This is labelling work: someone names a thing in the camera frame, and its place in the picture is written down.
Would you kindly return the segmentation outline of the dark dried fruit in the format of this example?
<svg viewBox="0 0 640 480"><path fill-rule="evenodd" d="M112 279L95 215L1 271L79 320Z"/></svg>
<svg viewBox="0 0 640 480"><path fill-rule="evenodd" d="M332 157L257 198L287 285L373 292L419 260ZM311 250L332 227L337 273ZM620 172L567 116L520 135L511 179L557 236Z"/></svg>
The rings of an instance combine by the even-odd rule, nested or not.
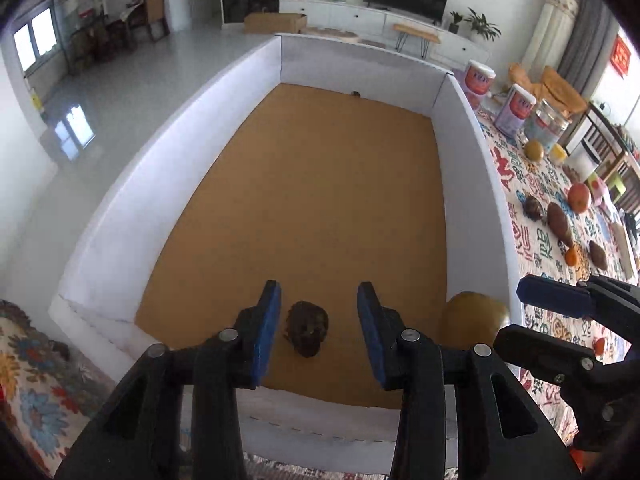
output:
<svg viewBox="0 0 640 480"><path fill-rule="evenodd" d="M329 331L329 315L322 307L308 301L297 301L288 310L285 339L306 359L320 351Z"/></svg>
<svg viewBox="0 0 640 480"><path fill-rule="evenodd" d="M533 221L539 221L544 216L544 207L535 196L527 195L523 202L524 214Z"/></svg>

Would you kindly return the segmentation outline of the large red apple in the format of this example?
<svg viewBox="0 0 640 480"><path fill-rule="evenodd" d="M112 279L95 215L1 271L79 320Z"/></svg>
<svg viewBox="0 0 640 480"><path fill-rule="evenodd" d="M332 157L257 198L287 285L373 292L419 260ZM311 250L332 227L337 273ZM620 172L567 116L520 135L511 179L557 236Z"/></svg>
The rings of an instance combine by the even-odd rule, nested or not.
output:
<svg viewBox="0 0 640 480"><path fill-rule="evenodd" d="M574 183L568 190L567 203L575 214L584 214L591 203L589 186L582 182Z"/></svg>

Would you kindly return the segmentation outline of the white tv cabinet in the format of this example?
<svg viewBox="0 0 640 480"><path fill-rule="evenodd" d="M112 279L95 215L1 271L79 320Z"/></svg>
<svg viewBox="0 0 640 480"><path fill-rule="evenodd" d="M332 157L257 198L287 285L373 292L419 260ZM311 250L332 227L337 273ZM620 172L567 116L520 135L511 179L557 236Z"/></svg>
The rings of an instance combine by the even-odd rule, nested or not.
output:
<svg viewBox="0 0 640 480"><path fill-rule="evenodd" d="M488 50L476 42L434 25L388 11L347 3L312 0L281 0L279 6L281 12L306 14L310 27L353 32L360 39L385 44L394 50L398 33L393 30L393 24L400 23L429 30L439 36L442 43L431 45L427 61L452 68L463 68L469 60L487 64L490 58ZM420 58L420 40L409 37L401 53Z"/></svg>

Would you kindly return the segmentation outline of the white cardboard box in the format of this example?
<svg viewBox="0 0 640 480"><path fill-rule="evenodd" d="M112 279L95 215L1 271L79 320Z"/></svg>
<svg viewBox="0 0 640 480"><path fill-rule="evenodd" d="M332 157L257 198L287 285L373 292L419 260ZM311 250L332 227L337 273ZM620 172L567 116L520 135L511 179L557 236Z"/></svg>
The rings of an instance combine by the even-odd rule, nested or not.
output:
<svg viewBox="0 0 640 480"><path fill-rule="evenodd" d="M279 35L188 99L120 174L70 256L52 320L113 379L154 342L197 344L265 281L331 315L313 360L274 345L239 395L250 454L387 474L397 394L371 378L356 288L374 281L434 334L446 301L522 307L510 214L480 122L451 70Z"/></svg>

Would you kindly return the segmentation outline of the pink white can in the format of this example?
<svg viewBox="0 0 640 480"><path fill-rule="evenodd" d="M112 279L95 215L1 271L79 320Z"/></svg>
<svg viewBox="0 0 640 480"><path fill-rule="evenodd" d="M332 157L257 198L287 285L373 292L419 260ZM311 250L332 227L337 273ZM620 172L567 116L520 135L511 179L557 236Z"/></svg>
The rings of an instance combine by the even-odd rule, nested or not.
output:
<svg viewBox="0 0 640 480"><path fill-rule="evenodd" d="M508 138L515 138L530 113L537 99L519 84L512 84L506 102L497 114L494 125Z"/></svg>
<svg viewBox="0 0 640 480"><path fill-rule="evenodd" d="M461 88L473 110L477 110L496 78L488 65L469 60L460 80Z"/></svg>

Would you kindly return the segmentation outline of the large green-brown round fruit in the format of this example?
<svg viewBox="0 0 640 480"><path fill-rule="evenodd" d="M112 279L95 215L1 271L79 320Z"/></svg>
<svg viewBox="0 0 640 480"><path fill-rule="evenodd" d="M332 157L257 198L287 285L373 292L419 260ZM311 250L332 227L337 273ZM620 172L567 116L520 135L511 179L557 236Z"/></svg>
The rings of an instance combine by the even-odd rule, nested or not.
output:
<svg viewBox="0 0 640 480"><path fill-rule="evenodd" d="M476 344L491 347L508 321L509 309L502 302L479 292L459 292L446 304L436 341L457 350L469 350Z"/></svg>

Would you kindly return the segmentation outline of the purple sweet potato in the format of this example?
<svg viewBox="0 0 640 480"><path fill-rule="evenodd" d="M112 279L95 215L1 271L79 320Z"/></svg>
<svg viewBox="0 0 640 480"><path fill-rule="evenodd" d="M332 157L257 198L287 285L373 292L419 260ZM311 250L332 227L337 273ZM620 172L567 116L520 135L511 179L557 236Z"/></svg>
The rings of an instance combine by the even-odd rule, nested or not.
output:
<svg viewBox="0 0 640 480"><path fill-rule="evenodd" d="M608 270L608 259L604 249L594 240L589 242L589 255L593 265L602 271Z"/></svg>
<svg viewBox="0 0 640 480"><path fill-rule="evenodd" d="M570 222L560 205L550 202L547 207L547 223L551 232L566 247L571 248L574 244Z"/></svg>

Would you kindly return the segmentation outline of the clear jar gold lid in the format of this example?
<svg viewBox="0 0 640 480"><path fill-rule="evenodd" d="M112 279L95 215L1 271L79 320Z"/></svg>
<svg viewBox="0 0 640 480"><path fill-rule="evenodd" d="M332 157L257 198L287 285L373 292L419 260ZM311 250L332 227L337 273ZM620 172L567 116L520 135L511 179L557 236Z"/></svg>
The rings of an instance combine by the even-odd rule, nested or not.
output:
<svg viewBox="0 0 640 480"><path fill-rule="evenodd" d="M570 122L546 100L540 100L524 124L527 140L539 142L548 154L558 143Z"/></svg>

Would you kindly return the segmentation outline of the small yellow cup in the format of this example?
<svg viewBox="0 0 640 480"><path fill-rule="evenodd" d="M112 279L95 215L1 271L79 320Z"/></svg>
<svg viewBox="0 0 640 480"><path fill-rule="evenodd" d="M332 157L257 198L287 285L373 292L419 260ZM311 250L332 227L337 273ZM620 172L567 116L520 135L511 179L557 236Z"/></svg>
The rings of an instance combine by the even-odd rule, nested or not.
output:
<svg viewBox="0 0 640 480"><path fill-rule="evenodd" d="M555 143L548 151L547 158L553 165L562 166L563 162L565 162L565 159L567 158L567 152L561 145Z"/></svg>

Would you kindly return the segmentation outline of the orange tangerine front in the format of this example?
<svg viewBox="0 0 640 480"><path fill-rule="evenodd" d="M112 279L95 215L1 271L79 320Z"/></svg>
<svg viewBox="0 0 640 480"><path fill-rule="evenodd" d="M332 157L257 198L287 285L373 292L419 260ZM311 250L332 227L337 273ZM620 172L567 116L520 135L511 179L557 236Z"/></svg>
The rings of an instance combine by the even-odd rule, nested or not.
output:
<svg viewBox="0 0 640 480"><path fill-rule="evenodd" d="M602 356L604 356L605 345L606 345L606 339L604 337L598 338L593 343L593 351L598 358L602 358Z"/></svg>

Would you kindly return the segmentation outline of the orange cover book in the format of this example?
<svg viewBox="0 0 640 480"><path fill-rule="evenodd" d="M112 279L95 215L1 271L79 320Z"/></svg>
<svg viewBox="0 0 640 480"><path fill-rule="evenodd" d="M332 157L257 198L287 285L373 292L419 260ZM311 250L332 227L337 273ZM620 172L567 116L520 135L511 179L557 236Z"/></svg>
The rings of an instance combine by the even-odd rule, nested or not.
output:
<svg viewBox="0 0 640 480"><path fill-rule="evenodd" d="M620 261L628 281L638 281L638 268L626 228L617 222L613 223L614 237L620 250Z"/></svg>

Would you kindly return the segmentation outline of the potted green plant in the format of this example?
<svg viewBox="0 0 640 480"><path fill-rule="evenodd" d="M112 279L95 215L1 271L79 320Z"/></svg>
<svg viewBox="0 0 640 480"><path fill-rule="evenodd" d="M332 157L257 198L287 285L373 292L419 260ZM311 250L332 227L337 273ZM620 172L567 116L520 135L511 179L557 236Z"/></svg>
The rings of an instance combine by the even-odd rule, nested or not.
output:
<svg viewBox="0 0 640 480"><path fill-rule="evenodd" d="M469 24L472 35L477 40L495 42L502 36L502 31L495 23L488 21L484 13L478 13L472 8L469 8L464 21Z"/></svg>

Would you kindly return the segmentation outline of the orange tangerine small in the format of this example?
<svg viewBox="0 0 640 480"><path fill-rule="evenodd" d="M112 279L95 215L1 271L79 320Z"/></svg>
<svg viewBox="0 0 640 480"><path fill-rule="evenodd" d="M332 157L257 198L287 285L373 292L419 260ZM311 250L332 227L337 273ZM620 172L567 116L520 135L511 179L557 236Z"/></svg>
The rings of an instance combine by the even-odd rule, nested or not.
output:
<svg viewBox="0 0 640 480"><path fill-rule="evenodd" d="M573 245L571 248L567 249L566 253L564 254L564 261L570 268L574 268L574 266L578 265L580 261L580 251L576 245Z"/></svg>

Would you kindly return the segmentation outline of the small yellow-green fruit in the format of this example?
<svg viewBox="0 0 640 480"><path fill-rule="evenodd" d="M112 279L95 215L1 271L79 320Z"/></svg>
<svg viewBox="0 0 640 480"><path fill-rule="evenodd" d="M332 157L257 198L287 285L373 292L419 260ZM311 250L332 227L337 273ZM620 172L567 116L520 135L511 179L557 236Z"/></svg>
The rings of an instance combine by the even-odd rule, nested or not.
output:
<svg viewBox="0 0 640 480"><path fill-rule="evenodd" d="M537 140L529 140L523 148L525 157L531 162L540 162L544 159L544 147Z"/></svg>

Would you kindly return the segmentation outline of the floral sofa cover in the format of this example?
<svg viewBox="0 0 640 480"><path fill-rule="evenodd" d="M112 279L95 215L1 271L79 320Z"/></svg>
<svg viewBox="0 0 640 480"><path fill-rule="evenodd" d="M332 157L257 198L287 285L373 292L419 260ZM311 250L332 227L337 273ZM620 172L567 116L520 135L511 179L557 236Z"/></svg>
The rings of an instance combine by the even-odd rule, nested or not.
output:
<svg viewBox="0 0 640 480"><path fill-rule="evenodd" d="M115 383L77 349L1 303L1 428L51 479Z"/></svg>

